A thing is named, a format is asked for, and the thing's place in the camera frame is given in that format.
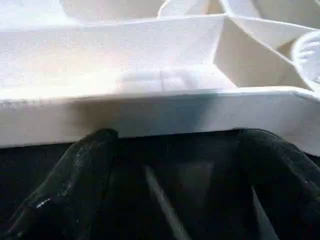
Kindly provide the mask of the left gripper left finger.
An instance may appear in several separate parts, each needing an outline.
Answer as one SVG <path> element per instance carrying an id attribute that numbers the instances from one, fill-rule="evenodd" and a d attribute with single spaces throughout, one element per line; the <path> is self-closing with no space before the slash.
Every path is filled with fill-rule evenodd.
<path id="1" fill-rule="evenodd" d="M 118 133 L 73 143 L 10 218 L 2 240 L 88 240 L 109 185 Z"/>

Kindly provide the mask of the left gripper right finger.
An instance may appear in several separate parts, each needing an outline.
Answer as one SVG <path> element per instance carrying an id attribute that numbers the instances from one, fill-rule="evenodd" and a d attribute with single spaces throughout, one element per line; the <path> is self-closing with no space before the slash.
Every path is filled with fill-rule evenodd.
<path id="1" fill-rule="evenodd" d="M 260 129 L 237 129 L 240 167 L 280 240 L 320 238 L 320 168 L 296 145 Z"/>

